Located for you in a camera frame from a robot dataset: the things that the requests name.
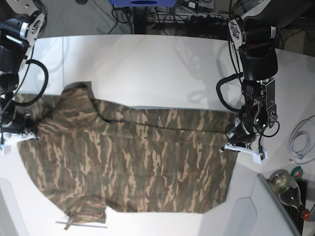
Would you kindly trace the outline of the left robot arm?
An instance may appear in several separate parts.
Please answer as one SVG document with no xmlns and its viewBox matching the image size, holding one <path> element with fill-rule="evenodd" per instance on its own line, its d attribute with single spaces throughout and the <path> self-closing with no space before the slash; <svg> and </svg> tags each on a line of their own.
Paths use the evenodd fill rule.
<svg viewBox="0 0 315 236">
<path fill-rule="evenodd" d="M 282 28 L 314 4 L 313 0 L 238 0 L 230 4 L 228 45 L 229 51 L 236 53 L 235 74 L 216 86 L 222 105 L 238 114 L 236 125 L 227 133 L 228 144 L 245 148 L 278 122 L 275 40 Z M 240 109 L 228 105 L 221 93 L 221 86 L 235 79 L 240 80 L 245 99 Z"/>
</svg>

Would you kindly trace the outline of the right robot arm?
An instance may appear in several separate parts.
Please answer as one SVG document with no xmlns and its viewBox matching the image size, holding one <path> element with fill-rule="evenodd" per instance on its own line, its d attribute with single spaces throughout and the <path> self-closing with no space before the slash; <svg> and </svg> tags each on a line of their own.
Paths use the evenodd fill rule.
<svg viewBox="0 0 315 236">
<path fill-rule="evenodd" d="M 0 132 L 2 134 L 35 135 L 37 127 L 17 107 L 29 107 L 44 94 L 49 73 L 46 66 L 33 59 L 38 36 L 45 30 L 47 10 L 40 0 L 2 0 L 0 2 Z M 44 73 L 39 94 L 29 102 L 14 100 L 23 81 L 19 72 L 35 64 Z"/>
</svg>

